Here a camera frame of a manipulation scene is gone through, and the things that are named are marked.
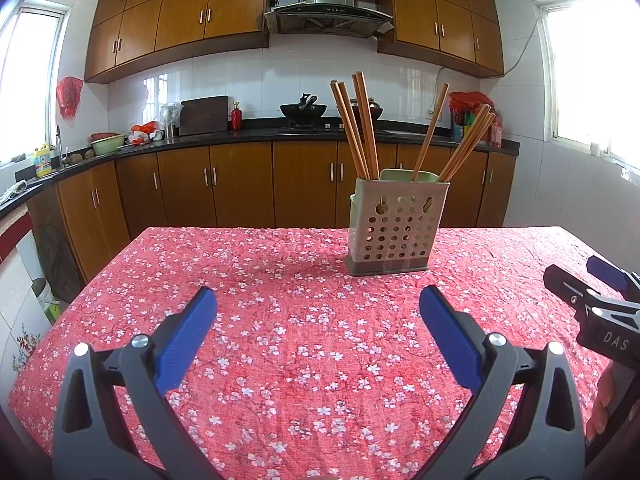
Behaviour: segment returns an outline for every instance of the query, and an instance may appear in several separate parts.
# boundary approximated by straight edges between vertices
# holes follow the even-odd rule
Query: red floral tablecloth
[[[76,298],[18,377],[10,405],[50,450],[67,356],[152,332],[203,285],[218,319],[181,386],[168,394],[189,434],[227,479],[407,478],[452,427],[458,387],[417,310],[436,284],[451,304],[516,345],[565,346],[587,415],[607,360],[575,343],[572,310],[548,293],[551,263],[586,273],[594,253],[561,228],[438,231],[428,272],[354,278],[346,230],[152,228]],[[517,387],[488,440],[492,456]],[[158,463],[118,392],[141,454]]]

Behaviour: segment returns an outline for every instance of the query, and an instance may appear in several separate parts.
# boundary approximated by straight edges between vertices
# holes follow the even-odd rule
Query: window
[[[640,7],[634,0],[541,0],[553,137],[597,142],[640,168]]]
[[[52,66],[62,18],[21,7],[0,33],[0,164],[50,142]]]

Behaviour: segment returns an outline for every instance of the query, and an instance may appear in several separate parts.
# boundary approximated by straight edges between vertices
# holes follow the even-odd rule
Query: countertop
[[[197,136],[174,137],[172,139],[158,140],[151,142],[145,146],[130,147],[118,150],[108,155],[96,156],[89,160],[83,160],[79,164],[75,164],[63,170],[55,170],[43,178],[31,180],[28,188],[20,195],[0,206],[0,219],[4,218],[18,206],[27,202],[32,196],[36,195],[43,186],[52,184],[62,180],[68,176],[81,173],[93,166],[97,166],[108,160],[118,158],[126,158],[128,156],[139,155],[141,153],[155,153],[164,150],[172,150],[175,148],[195,148],[198,146],[213,146],[217,144],[232,144],[235,142],[277,142],[280,140],[342,140],[346,141],[344,133],[340,132],[321,132],[321,133],[279,133],[281,127],[277,128],[254,128],[251,130],[226,131],[214,134],[202,134]],[[412,132],[390,132],[387,130],[376,131],[376,141],[382,144],[422,144],[424,134]],[[458,143],[449,137],[433,136],[431,140],[432,146],[443,146],[455,148]],[[478,152],[498,152],[507,155],[518,156],[520,144],[513,140],[503,139],[501,148],[493,148],[491,146],[478,145],[475,148]]]
[[[406,480],[470,398],[418,312],[421,290],[437,284],[455,309],[516,346],[561,341],[588,416],[609,360],[576,343],[574,310],[545,289],[543,273],[557,264],[619,297],[587,273],[590,247],[559,227],[439,229],[430,270],[353,278],[348,236],[147,229],[44,336],[17,378],[11,409],[50,450],[60,378],[76,343],[120,348],[205,285],[215,289],[218,318],[167,398],[224,478]],[[483,460],[500,447],[518,394],[505,403]],[[136,448],[161,465],[124,389],[116,396]]]

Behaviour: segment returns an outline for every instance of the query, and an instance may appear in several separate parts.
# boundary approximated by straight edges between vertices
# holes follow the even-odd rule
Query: range hood chimney
[[[391,30],[392,17],[357,7],[354,0],[306,0],[275,7],[264,15],[270,32],[281,34],[337,34],[370,38]]]

